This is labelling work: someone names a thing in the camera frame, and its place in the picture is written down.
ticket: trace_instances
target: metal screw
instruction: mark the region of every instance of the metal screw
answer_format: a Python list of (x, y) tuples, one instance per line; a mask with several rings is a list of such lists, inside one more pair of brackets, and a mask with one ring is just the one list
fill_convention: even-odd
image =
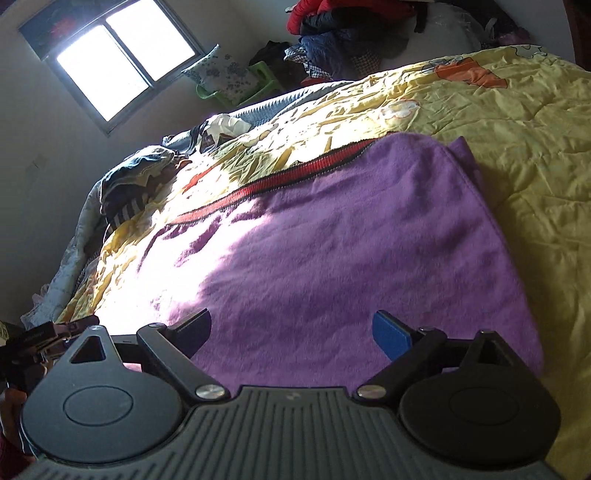
[(195, 390), (195, 395), (203, 400), (219, 400), (226, 394), (221, 385), (202, 385)]
[(383, 398), (386, 393), (386, 389), (382, 385), (362, 385), (357, 389), (357, 395), (367, 400)]

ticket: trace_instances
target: round black knob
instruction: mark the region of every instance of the round black knob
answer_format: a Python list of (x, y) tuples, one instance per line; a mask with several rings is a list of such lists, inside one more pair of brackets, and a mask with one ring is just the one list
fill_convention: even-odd
[(400, 402), (415, 440), (442, 459), (505, 469), (543, 459), (560, 427), (560, 410), (529, 375), (475, 364), (426, 378)]
[(104, 328), (85, 335), (25, 403), (21, 424), (34, 451), (92, 465), (157, 447), (181, 422), (177, 391), (125, 368)]

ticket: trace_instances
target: triangular cutout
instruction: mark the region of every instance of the triangular cutout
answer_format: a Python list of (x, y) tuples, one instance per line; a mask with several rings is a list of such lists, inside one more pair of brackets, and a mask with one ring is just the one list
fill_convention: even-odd
[(90, 362), (102, 362), (106, 359), (103, 344), (100, 337), (90, 336), (72, 356), (71, 364), (87, 364)]
[(482, 350), (480, 352), (480, 357), (478, 358), (478, 363), (510, 366), (510, 363), (506, 360), (501, 351), (491, 340), (486, 340), (482, 345)]

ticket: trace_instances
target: bedsheet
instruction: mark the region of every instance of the bedsheet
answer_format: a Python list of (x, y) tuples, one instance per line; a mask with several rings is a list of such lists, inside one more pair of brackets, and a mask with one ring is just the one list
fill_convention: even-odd
[[(96, 277), (78, 291), (61, 321), (91, 312), (100, 317), (110, 292), (125, 288), (127, 266), (162, 226), (188, 210), (390, 131), (443, 143), (463, 136), (537, 322), (542, 380), (561, 408), (562, 427), (548, 461), (567, 479), (580, 480), (591, 471), (590, 116), (591, 73), (536, 46), (369, 76), (278, 116), (213, 157), (194, 155), (187, 171), (109, 239)], [(196, 173), (203, 174), (198, 184), (184, 192)]]

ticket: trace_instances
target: window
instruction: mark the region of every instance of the window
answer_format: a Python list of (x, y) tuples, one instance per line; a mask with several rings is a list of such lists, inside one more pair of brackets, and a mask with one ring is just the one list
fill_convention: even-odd
[(155, 0), (105, 13), (48, 56), (54, 71), (105, 132), (202, 55)]

